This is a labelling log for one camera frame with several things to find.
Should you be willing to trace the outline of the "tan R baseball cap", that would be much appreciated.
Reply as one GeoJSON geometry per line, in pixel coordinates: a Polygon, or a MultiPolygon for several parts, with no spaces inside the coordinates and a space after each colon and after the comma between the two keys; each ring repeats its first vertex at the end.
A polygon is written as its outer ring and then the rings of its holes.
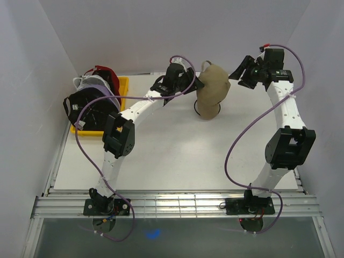
{"type": "Polygon", "coordinates": [[[209,60],[203,61],[198,79],[204,84],[197,89],[197,111],[202,119],[215,118],[220,110],[220,103],[226,98],[231,84],[228,73],[222,67],[209,60]]]}

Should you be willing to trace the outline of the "black NY baseball cap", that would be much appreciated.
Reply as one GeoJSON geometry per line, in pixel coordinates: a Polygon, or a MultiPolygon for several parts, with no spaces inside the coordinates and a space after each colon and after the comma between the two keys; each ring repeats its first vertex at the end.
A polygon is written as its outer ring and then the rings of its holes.
{"type": "MultiPolygon", "coordinates": [[[[103,131],[108,115],[119,112],[116,106],[116,100],[117,99],[110,98],[103,99],[90,105],[81,116],[79,130],[103,131]]],[[[74,100],[70,98],[70,95],[63,100],[65,113],[73,125],[76,124],[80,112],[86,105],[75,103],[74,100]]]]}

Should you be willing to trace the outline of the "purple LA baseball cap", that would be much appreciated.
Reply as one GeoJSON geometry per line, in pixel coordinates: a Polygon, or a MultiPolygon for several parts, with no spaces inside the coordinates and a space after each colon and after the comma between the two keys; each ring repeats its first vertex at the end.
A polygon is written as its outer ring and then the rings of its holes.
{"type": "Polygon", "coordinates": [[[70,95],[70,98],[75,103],[86,105],[96,98],[113,96],[112,92],[107,87],[101,85],[89,85],[81,89],[78,89],[74,94],[70,95]]]}

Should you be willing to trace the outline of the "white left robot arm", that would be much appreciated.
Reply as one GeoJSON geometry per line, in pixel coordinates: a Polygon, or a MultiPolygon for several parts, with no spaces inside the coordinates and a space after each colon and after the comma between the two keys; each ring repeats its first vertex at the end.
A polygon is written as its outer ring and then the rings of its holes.
{"type": "Polygon", "coordinates": [[[133,150],[138,125],[155,110],[165,106],[177,94],[188,94],[204,87],[192,68],[184,69],[179,63],[171,63],[166,74],[160,76],[144,100],[130,108],[110,114],[103,133],[104,161],[98,184],[89,189],[93,206],[101,214],[109,214],[114,208],[114,191],[123,160],[133,150]]]}

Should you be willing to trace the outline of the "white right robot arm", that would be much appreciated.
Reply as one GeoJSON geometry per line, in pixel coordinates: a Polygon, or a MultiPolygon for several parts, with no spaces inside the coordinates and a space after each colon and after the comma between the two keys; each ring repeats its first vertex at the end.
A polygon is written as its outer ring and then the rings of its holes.
{"type": "Polygon", "coordinates": [[[299,114],[293,75],[284,69],[284,50],[277,45],[264,45],[257,58],[247,55],[228,77],[249,89],[262,83],[276,119],[277,131],[264,151],[266,162],[241,203],[248,213],[269,207],[272,191],[287,173],[304,164],[316,139],[315,131],[306,127],[299,114]]]}

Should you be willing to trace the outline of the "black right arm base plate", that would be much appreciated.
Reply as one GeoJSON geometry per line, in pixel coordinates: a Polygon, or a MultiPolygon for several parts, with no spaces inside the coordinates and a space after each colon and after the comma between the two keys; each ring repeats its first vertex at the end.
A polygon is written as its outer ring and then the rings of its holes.
{"type": "Polygon", "coordinates": [[[245,200],[244,198],[225,198],[219,204],[227,215],[275,214],[275,208],[270,197],[245,200]]]}

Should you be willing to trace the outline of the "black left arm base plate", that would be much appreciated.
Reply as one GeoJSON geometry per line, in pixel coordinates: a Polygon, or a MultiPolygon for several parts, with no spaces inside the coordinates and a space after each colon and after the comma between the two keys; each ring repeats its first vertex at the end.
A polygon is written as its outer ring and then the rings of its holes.
{"type": "Polygon", "coordinates": [[[84,203],[84,216],[128,216],[130,207],[123,199],[111,199],[106,205],[98,205],[92,199],[84,203]]]}

